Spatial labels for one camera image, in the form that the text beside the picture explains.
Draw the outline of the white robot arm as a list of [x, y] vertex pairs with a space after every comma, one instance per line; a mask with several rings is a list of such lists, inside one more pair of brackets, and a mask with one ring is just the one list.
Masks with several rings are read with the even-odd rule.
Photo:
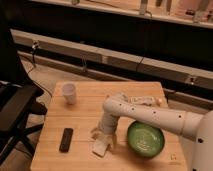
[[92, 151], [103, 157], [107, 147], [115, 146], [115, 132], [121, 117], [164, 129], [195, 142], [189, 171], [213, 171], [213, 110], [204, 115], [169, 108], [131, 103], [118, 93], [103, 102], [103, 115], [91, 131], [95, 139]]

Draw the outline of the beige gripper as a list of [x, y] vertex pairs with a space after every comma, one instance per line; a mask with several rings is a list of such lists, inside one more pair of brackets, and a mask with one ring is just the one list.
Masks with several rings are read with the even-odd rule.
[[108, 143], [111, 150], [114, 150], [116, 148], [117, 144], [117, 137], [115, 136], [116, 129], [114, 127], [102, 127], [99, 125], [97, 128], [94, 128], [91, 131], [91, 137], [93, 139], [99, 138], [99, 137], [109, 137]]

